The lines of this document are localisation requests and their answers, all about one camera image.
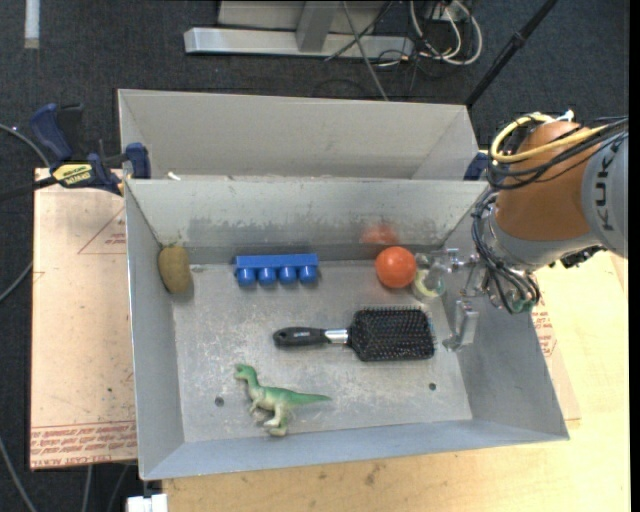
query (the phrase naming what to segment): black brush handle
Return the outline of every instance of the black brush handle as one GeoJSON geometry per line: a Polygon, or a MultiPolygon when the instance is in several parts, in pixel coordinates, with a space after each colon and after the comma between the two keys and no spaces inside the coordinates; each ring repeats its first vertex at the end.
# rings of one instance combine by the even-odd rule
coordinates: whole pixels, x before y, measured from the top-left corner
{"type": "Polygon", "coordinates": [[[327,343],[347,343],[347,329],[314,329],[313,327],[286,327],[273,333],[273,341],[278,347],[308,347],[327,343]]]}
{"type": "Polygon", "coordinates": [[[324,345],[331,340],[325,336],[325,329],[310,327],[287,327],[273,333],[273,341],[278,347],[306,347],[324,345]]]}

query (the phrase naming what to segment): blue clamp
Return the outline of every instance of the blue clamp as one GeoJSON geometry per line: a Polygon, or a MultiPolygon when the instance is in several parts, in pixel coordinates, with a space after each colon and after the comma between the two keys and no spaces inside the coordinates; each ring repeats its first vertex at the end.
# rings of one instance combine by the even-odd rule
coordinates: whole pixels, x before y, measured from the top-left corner
{"type": "Polygon", "coordinates": [[[66,188],[92,187],[120,195],[121,179],[111,171],[111,167],[126,161],[133,168],[132,177],[150,178],[147,150],[139,142],[129,144],[123,154],[109,158],[96,152],[87,156],[82,154],[80,146],[83,144],[78,132],[83,109],[83,105],[75,105],[59,110],[55,103],[49,103],[31,117],[31,130],[57,158],[49,169],[51,178],[44,180],[47,185],[59,183],[66,188]]]}
{"type": "Polygon", "coordinates": [[[251,286],[256,281],[265,286],[276,281],[309,284],[318,278],[318,255],[314,253],[236,256],[235,265],[240,286],[251,286]]]}

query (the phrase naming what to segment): brush bristles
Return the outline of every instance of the brush bristles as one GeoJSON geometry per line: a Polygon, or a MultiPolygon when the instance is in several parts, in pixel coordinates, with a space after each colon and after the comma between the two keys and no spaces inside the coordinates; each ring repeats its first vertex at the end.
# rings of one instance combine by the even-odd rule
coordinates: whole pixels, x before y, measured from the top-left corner
{"type": "Polygon", "coordinates": [[[349,343],[363,361],[429,359],[435,352],[427,314],[408,306],[358,311],[350,328],[349,343]]]}

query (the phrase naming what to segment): yellow cable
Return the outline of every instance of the yellow cable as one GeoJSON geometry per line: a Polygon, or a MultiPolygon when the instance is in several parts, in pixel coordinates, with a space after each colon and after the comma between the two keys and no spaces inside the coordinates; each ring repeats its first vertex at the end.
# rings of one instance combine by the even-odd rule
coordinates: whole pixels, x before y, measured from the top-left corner
{"type": "Polygon", "coordinates": [[[522,153],[518,153],[515,155],[503,155],[502,153],[498,152],[498,146],[507,137],[507,135],[509,135],[516,128],[523,126],[525,122],[531,122],[532,120],[539,121],[539,122],[549,122],[549,121],[554,121],[554,118],[552,118],[551,116],[540,114],[538,112],[534,112],[533,114],[520,117],[517,120],[513,121],[498,134],[498,136],[493,141],[493,144],[491,144],[491,148],[489,150],[489,154],[491,158],[501,163],[521,162],[523,160],[527,160],[528,158],[531,158],[535,155],[539,155],[540,153],[543,153],[545,151],[555,149],[557,147],[562,147],[569,144],[573,144],[573,143],[577,144],[578,142],[582,142],[583,140],[586,140],[589,137],[595,135],[603,128],[606,128],[607,126],[609,126],[609,125],[603,125],[597,128],[591,128],[584,132],[574,133],[573,135],[566,137],[564,139],[559,139],[553,142],[549,142],[542,146],[538,146],[537,148],[530,149],[528,151],[523,151],[522,153]]]}

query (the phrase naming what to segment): green dinosaur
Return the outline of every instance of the green dinosaur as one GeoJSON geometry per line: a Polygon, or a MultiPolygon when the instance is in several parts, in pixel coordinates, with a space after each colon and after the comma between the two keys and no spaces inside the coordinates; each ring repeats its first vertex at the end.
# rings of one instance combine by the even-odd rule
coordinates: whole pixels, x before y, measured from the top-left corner
{"type": "Polygon", "coordinates": [[[236,365],[235,378],[247,381],[249,396],[253,401],[249,409],[250,413],[257,407],[275,412],[273,418],[264,423],[265,427],[273,427],[269,429],[269,434],[272,436],[284,436],[287,433],[288,416],[293,407],[331,400],[324,395],[296,393],[289,389],[261,386],[255,369],[246,364],[236,365]]]}

